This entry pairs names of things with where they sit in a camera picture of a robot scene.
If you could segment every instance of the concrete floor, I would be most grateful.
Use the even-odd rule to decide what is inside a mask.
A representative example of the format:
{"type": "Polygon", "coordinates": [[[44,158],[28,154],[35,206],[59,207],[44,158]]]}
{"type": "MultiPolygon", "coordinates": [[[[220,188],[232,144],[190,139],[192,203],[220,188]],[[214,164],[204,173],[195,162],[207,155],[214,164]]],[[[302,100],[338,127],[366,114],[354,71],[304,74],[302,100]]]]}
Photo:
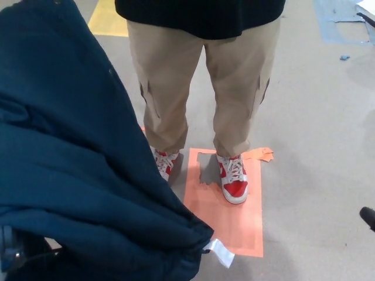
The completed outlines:
{"type": "MultiPolygon", "coordinates": [[[[76,1],[88,21],[97,0],[76,1]]],[[[11,2],[2,0],[0,9],[11,2]]],[[[97,39],[142,124],[128,38],[97,39]]],[[[206,255],[195,281],[374,280],[375,234],[358,215],[364,205],[375,207],[374,77],[374,47],[324,43],[312,0],[288,0],[272,82],[252,132],[254,148],[275,152],[262,169],[264,257],[236,256],[225,269],[206,255]]],[[[188,102],[188,147],[213,148],[213,113],[202,54],[188,102]]],[[[173,184],[179,196],[185,177],[173,184]]]]}

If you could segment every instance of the white paper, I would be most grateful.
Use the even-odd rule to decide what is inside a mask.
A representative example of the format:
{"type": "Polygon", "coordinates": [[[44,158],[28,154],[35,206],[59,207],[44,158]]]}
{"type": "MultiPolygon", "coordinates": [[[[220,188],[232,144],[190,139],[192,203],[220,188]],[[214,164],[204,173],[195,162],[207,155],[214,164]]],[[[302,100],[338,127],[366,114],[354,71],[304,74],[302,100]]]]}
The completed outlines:
{"type": "Polygon", "coordinates": [[[203,250],[210,250],[214,252],[219,262],[226,268],[229,268],[233,262],[234,253],[225,248],[224,244],[218,239],[212,240],[203,248],[203,250]]]}
{"type": "Polygon", "coordinates": [[[358,6],[375,16],[375,0],[363,0],[358,3],[358,6]]]}

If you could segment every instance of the white shoelace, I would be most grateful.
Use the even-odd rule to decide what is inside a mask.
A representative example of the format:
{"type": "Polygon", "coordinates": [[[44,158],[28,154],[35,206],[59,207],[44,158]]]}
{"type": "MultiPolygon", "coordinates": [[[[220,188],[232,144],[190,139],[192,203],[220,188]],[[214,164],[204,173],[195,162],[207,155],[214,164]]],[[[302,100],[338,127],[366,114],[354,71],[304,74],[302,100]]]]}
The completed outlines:
{"type": "Polygon", "coordinates": [[[244,170],[241,158],[234,160],[225,160],[223,166],[227,168],[227,178],[229,183],[234,181],[244,181],[244,170]]]}
{"type": "Polygon", "coordinates": [[[160,154],[157,154],[156,166],[158,167],[160,172],[166,173],[168,167],[173,168],[173,162],[169,156],[162,156],[160,154]]]}

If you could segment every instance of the shoelace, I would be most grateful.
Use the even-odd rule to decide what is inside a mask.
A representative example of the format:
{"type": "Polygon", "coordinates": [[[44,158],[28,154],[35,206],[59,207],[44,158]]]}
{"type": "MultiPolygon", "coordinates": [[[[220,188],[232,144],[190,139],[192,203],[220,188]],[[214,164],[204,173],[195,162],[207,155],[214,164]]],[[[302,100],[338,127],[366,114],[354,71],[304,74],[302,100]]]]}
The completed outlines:
{"type": "Polygon", "coordinates": [[[158,167],[159,171],[166,172],[167,167],[173,167],[173,162],[168,156],[157,155],[156,166],[158,167]]]}
{"type": "Polygon", "coordinates": [[[228,171],[229,171],[229,182],[232,183],[234,181],[243,181],[244,173],[243,173],[243,163],[240,158],[234,160],[228,160],[228,171]]]}

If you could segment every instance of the black shirt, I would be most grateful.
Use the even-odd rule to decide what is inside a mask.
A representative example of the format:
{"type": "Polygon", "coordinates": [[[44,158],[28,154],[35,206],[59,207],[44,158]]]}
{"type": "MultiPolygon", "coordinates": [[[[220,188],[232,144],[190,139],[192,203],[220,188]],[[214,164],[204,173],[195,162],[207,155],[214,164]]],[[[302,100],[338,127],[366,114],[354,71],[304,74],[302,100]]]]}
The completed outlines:
{"type": "Polygon", "coordinates": [[[118,14],[133,22],[218,40],[276,20],[285,0],[115,0],[115,4],[118,14]]]}

